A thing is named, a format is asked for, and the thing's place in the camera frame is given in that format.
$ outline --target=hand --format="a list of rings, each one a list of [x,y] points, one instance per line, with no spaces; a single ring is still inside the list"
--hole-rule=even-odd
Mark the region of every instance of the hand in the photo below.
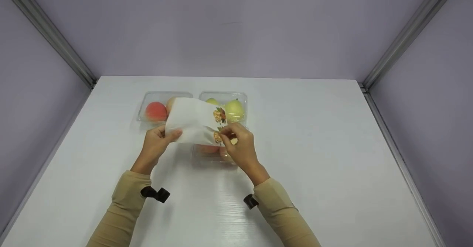
[[[145,175],[151,174],[169,143],[176,141],[182,134],[182,130],[175,130],[171,134],[165,135],[164,129],[165,125],[161,125],[146,132],[142,151],[130,171]]]
[[[254,136],[250,131],[239,123],[232,123],[222,128],[220,136],[228,154],[255,186],[270,178],[256,157]],[[238,139],[236,144],[230,141],[233,138]]]

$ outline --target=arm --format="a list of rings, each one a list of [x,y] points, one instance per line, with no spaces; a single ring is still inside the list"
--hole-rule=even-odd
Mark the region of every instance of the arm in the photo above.
[[[86,247],[128,247],[145,197],[141,190],[151,186],[150,174],[169,143],[182,131],[164,135],[164,126],[146,132],[143,149],[130,170],[123,173],[112,195],[112,204],[93,232]]]
[[[254,190],[258,209],[285,247],[320,247],[314,232],[279,182],[269,178]]]
[[[145,197],[140,191],[151,185],[149,175],[127,170],[117,183],[112,204],[90,237],[87,247],[128,247]]]
[[[238,138],[233,145],[230,138]],[[241,124],[224,127],[221,138],[228,154],[255,185],[258,209],[285,247],[320,247],[314,233],[291,202],[282,185],[271,178],[256,157],[253,134]]]

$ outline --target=yellow pear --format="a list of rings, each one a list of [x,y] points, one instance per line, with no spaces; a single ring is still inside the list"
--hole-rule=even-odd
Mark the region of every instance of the yellow pear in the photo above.
[[[210,103],[210,104],[216,104],[217,106],[219,105],[219,104],[218,104],[218,101],[217,101],[216,99],[214,99],[213,97],[211,97],[210,99],[206,100],[205,102]]]
[[[231,122],[241,121],[245,116],[245,110],[238,99],[228,101],[228,103],[225,104],[225,111],[227,119]]]

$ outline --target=lavender wall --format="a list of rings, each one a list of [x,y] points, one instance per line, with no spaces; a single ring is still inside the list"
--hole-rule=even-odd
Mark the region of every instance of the lavender wall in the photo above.
[[[11,0],[0,0],[0,234],[88,89]]]
[[[448,0],[373,98],[449,247],[473,246],[473,0]]]
[[[362,81],[422,0],[37,0],[97,75]]]

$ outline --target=paper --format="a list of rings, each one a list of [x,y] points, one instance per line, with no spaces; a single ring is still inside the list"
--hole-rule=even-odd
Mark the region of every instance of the paper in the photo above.
[[[199,99],[178,97],[166,122],[166,134],[182,129],[176,143],[224,146],[218,132],[227,125],[225,109]]]

